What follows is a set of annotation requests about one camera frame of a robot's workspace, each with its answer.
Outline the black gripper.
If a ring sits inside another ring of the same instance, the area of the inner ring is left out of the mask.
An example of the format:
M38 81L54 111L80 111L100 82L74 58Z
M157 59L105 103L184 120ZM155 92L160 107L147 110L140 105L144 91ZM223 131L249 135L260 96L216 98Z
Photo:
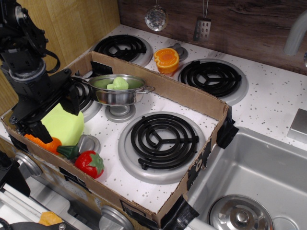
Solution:
M79 91L70 69L50 76L45 68L22 72L9 70L9 83L18 95L10 123L20 133L32 134L43 143L50 143L53 139L41 119L57 104L72 115L80 112Z

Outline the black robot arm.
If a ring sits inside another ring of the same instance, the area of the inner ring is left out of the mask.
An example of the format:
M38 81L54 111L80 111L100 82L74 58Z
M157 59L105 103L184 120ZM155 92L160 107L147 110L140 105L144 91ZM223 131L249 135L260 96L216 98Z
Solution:
M41 120L57 105L78 115L79 99L71 70L59 70L56 54L47 50L45 32L15 0L0 2L0 67L18 95L9 122L22 134L44 143L52 137Z

